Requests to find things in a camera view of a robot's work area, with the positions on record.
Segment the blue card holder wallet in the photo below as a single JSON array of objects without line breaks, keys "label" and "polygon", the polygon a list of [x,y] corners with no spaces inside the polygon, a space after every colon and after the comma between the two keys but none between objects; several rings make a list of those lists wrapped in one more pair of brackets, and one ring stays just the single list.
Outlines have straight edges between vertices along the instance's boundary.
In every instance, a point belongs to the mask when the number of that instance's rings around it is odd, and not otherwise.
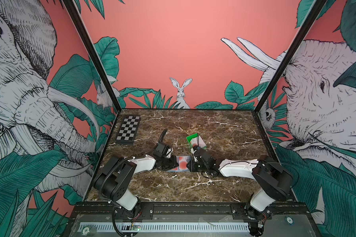
[{"label": "blue card holder wallet", "polygon": [[187,167],[187,164],[190,162],[190,156],[178,156],[177,163],[178,166],[168,170],[168,172],[190,172],[190,169]]}]

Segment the green card tray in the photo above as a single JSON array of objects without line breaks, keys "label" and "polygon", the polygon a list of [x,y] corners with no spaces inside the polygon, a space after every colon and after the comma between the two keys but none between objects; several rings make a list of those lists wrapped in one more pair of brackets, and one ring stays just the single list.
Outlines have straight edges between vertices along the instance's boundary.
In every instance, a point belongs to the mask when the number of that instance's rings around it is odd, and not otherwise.
[{"label": "green card tray", "polygon": [[191,148],[193,148],[194,146],[196,146],[194,143],[194,138],[196,138],[197,136],[199,136],[199,134],[198,133],[195,133],[195,134],[192,134],[192,135],[189,135],[189,136],[187,136],[186,137],[186,140],[187,140],[187,142],[188,142],[188,144],[189,144],[189,146],[191,147]]}]

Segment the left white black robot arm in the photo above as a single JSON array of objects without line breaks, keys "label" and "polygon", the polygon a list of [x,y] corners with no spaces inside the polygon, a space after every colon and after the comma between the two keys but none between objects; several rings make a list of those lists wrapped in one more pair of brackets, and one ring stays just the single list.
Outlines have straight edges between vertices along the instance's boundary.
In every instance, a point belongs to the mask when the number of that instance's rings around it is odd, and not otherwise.
[{"label": "left white black robot arm", "polygon": [[139,199],[133,195],[128,186],[134,174],[160,169],[168,171],[178,167],[173,148],[163,142],[158,142],[150,154],[139,157],[114,156],[106,163],[93,181],[93,188],[99,196],[113,202],[130,212],[139,210]]}]

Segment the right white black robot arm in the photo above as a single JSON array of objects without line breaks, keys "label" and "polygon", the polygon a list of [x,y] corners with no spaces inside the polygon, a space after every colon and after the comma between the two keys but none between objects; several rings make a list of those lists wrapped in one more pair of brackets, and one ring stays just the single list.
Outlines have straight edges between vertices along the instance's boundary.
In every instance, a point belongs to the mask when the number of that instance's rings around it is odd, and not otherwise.
[{"label": "right white black robot arm", "polygon": [[213,177],[250,178],[260,185],[246,205],[246,209],[262,213],[275,201],[286,201],[293,182],[293,175],[269,156],[249,161],[231,161],[213,158],[204,148],[191,149],[193,159],[187,164],[191,172],[203,172]]}]

